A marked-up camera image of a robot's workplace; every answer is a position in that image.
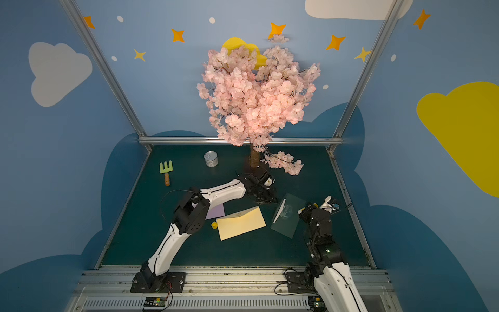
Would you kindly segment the green toy garden rake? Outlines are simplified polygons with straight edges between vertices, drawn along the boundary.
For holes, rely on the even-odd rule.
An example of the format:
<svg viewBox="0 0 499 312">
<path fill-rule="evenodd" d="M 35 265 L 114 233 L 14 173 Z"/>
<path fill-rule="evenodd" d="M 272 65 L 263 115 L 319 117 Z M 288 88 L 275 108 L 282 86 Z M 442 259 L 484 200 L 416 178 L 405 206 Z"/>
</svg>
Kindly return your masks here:
<svg viewBox="0 0 499 312">
<path fill-rule="evenodd" d="M 165 161 L 159 163 L 159 172 L 165 177 L 165 185 L 169 187 L 171 185 L 170 182 L 170 173 L 174 170 L 172 161 Z"/>
</svg>

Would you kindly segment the purple envelope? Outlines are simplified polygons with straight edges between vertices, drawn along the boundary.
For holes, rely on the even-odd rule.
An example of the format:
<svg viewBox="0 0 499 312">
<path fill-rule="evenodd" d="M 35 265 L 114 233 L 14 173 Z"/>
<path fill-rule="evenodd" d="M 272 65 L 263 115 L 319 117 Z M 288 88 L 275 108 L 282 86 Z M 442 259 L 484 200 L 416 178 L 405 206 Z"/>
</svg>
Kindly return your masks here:
<svg viewBox="0 0 499 312">
<path fill-rule="evenodd" d="M 220 204 L 214 207 L 210 207 L 205 219 L 210 220 L 210 219 L 224 217 L 225 215 L 226 214 L 225 214 L 224 205 Z"/>
</svg>

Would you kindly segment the aluminium frame post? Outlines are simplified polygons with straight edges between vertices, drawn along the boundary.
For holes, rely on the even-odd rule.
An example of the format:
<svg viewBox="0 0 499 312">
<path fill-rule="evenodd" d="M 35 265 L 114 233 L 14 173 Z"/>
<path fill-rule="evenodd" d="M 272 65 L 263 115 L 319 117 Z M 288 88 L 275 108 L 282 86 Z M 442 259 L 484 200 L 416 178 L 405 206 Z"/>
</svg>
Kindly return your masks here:
<svg viewBox="0 0 499 312">
<path fill-rule="evenodd" d="M 99 47 L 99 44 L 94 38 L 91 32 L 92 29 L 87 26 L 87 23 L 84 20 L 84 16 L 81 14 L 76 1 L 60 0 L 59 3 L 62 5 L 71 23 L 79 33 L 80 38 L 86 45 L 93 60 L 97 64 L 97 67 L 100 69 L 100 72 L 103 74 L 107 84 L 109 85 L 115 98 L 118 100 L 118 103 L 120 104 L 128 120 L 130 121 L 133 129 L 138 134 L 138 136 L 147 136 L 146 131 L 140 123 L 135 111 L 133 110 L 130 101 L 125 95 L 125 92 L 120 86 L 118 79 L 114 75 L 108 61 L 106 60 L 101 48 Z"/>
<path fill-rule="evenodd" d="M 395 26 L 400 18 L 400 13 L 403 9 L 405 1 L 396 0 L 392 2 L 392 5 L 388 11 L 387 17 L 384 20 L 381 29 L 379 30 L 378 36 L 372 47 L 369 59 L 366 61 L 363 71 L 359 77 L 359 80 L 354 88 L 352 96 L 344 109 L 344 112 L 339 120 L 339 123 L 333 134 L 333 138 L 341 139 L 345 130 L 347 129 L 348 123 L 351 120 L 356 107 L 358 106 L 365 88 L 369 84 L 369 80 L 374 72 L 374 69 L 395 29 Z"/>
</svg>

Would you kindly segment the cream yellow envelope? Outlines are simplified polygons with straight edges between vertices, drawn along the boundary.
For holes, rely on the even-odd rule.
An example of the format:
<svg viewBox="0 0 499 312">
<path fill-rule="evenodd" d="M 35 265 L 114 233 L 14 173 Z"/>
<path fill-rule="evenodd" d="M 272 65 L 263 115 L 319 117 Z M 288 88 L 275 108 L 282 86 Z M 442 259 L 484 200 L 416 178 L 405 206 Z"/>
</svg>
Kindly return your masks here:
<svg viewBox="0 0 499 312">
<path fill-rule="evenodd" d="M 266 226 L 259 206 L 218 218 L 216 223 L 222 241 Z"/>
</svg>

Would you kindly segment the silver tin can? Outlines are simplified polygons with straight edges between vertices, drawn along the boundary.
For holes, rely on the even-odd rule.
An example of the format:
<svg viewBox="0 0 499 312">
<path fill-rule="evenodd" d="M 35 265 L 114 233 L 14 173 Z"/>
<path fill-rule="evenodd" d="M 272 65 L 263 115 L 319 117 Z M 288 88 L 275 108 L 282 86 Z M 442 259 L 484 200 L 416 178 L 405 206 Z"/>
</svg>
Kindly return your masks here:
<svg viewBox="0 0 499 312">
<path fill-rule="evenodd" d="M 204 154 L 205 164 L 209 168 L 218 166 L 218 154 L 215 151 L 208 151 Z"/>
</svg>

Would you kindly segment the dark green envelope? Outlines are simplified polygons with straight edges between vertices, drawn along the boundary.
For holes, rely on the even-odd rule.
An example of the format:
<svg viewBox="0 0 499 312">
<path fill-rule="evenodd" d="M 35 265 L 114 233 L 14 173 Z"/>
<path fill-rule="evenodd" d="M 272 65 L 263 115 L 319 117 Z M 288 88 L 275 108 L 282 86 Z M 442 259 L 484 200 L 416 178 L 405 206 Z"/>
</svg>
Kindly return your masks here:
<svg viewBox="0 0 499 312">
<path fill-rule="evenodd" d="M 306 201 L 287 193 L 276 209 L 270 228 L 290 239 L 293 238 L 298 221 L 299 211 L 305 207 Z"/>
</svg>

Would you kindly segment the small circuit board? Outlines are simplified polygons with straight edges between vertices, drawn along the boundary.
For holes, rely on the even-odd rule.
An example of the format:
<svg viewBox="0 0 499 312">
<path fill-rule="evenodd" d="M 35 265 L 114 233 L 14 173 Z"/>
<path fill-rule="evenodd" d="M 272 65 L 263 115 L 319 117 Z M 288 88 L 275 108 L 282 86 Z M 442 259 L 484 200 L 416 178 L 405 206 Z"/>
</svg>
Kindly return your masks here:
<svg viewBox="0 0 499 312">
<path fill-rule="evenodd" d="M 319 296 L 309 296 L 308 304 L 310 312 L 327 312 L 326 304 Z"/>
<path fill-rule="evenodd" d="M 167 306 L 166 297 L 146 297 L 143 303 L 143 309 L 165 309 Z"/>
</svg>

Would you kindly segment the right small circuit board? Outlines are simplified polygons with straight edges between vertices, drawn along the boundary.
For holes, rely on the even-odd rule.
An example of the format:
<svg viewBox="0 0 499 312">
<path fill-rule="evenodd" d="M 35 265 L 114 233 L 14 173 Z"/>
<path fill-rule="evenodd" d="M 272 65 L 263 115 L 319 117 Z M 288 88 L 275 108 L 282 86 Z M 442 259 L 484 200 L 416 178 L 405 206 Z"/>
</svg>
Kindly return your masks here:
<svg viewBox="0 0 499 312">
<path fill-rule="evenodd" d="M 327 312 L 326 304 L 319 296 L 309 296 L 308 304 L 310 312 Z"/>
</svg>

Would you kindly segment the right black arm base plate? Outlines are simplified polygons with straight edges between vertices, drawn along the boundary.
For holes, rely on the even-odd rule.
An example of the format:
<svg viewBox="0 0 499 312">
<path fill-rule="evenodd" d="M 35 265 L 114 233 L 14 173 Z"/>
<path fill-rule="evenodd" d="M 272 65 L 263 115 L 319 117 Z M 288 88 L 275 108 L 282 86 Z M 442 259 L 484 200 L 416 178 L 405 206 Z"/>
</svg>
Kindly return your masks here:
<svg viewBox="0 0 499 312">
<path fill-rule="evenodd" d="M 328 267 L 322 272 L 310 269 L 304 272 L 286 270 L 283 276 L 288 292 L 292 293 L 309 293 L 317 296 L 335 295 L 341 287 L 344 287 L 342 275 Z"/>
</svg>

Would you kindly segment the right aluminium frame post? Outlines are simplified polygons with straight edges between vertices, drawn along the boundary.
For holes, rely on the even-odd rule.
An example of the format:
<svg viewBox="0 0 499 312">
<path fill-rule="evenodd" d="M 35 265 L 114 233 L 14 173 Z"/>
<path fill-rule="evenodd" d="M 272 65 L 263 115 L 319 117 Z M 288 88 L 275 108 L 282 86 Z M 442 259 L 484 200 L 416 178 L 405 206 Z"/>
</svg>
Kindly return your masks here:
<svg viewBox="0 0 499 312">
<path fill-rule="evenodd" d="M 356 107 L 358 106 L 365 88 L 369 84 L 369 80 L 374 72 L 374 69 L 395 29 L 395 26 L 400 18 L 400 13 L 403 9 L 405 1 L 396 0 L 392 2 L 392 5 L 388 11 L 387 17 L 384 20 L 381 29 L 379 30 L 378 36 L 372 47 L 369 59 L 366 61 L 363 71 L 359 77 L 359 80 L 354 88 L 352 96 L 344 109 L 344 112 L 339 120 L 339 123 L 333 134 L 333 138 L 341 139 L 345 130 L 347 129 L 348 123 L 351 120 Z"/>
</svg>

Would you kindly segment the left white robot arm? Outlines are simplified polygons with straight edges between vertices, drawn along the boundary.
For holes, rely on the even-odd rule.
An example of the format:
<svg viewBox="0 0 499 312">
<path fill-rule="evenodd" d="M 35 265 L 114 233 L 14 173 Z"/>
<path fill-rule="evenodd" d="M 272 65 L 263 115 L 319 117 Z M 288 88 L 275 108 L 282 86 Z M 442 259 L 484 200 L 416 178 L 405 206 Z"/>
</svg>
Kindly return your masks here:
<svg viewBox="0 0 499 312">
<path fill-rule="evenodd" d="M 198 232 L 210 209 L 245 196 L 261 202 L 276 202 L 274 178 L 262 167 L 244 173 L 223 185 L 212 188 L 190 188 L 175 208 L 165 238 L 133 279 L 131 292 L 159 292 L 167 285 L 166 277 L 176 254 L 184 242 Z"/>
</svg>

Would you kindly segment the aluminium mounting rail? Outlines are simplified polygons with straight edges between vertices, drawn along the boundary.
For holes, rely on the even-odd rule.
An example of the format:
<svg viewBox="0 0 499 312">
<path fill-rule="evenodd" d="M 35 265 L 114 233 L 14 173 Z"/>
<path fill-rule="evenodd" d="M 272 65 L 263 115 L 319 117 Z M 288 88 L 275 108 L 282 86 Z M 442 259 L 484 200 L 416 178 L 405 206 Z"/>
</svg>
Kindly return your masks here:
<svg viewBox="0 0 499 312">
<path fill-rule="evenodd" d="M 176 266 L 185 272 L 181 293 L 131 293 L 138 266 L 103 266 L 85 271 L 66 311 L 309 311 L 313 294 L 288 292 L 279 266 Z M 165 309 L 143 309 L 146 297 L 166 297 Z"/>
</svg>

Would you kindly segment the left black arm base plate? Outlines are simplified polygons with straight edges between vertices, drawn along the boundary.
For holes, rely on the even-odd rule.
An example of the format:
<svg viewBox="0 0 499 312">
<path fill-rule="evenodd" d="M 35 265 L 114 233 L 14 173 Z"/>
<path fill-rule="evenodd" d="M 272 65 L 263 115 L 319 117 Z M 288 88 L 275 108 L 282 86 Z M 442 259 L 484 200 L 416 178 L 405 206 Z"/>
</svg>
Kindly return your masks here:
<svg viewBox="0 0 499 312">
<path fill-rule="evenodd" d="M 133 278 L 131 293 L 181 293 L 185 286 L 185 272 L 168 272 L 155 276 L 150 272 L 138 272 Z"/>
</svg>

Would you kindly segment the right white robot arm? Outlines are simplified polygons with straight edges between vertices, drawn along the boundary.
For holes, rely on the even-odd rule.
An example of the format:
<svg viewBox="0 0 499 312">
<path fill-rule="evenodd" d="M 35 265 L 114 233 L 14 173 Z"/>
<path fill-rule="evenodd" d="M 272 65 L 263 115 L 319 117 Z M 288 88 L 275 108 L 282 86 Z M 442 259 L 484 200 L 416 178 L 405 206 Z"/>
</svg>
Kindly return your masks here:
<svg viewBox="0 0 499 312">
<path fill-rule="evenodd" d="M 307 204 L 298 213 L 307 225 L 307 248 L 312 261 L 305 269 L 307 283 L 325 305 L 326 311 L 366 311 L 366 305 L 353 281 L 350 266 L 344 260 L 332 234 L 334 206 Z"/>
</svg>

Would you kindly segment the fallen pink blossom branch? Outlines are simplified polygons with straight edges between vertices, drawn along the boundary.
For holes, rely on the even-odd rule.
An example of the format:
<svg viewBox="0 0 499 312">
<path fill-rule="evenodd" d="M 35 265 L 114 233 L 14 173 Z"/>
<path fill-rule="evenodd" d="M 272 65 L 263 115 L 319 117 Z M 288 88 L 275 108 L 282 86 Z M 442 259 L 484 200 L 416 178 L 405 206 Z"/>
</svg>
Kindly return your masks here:
<svg viewBox="0 0 499 312">
<path fill-rule="evenodd" d="M 262 162 L 270 168 L 282 168 L 289 175 L 298 175 L 304 167 L 301 160 L 295 160 L 291 154 L 282 151 L 278 153 L 265 152 Z"/>
</svg>

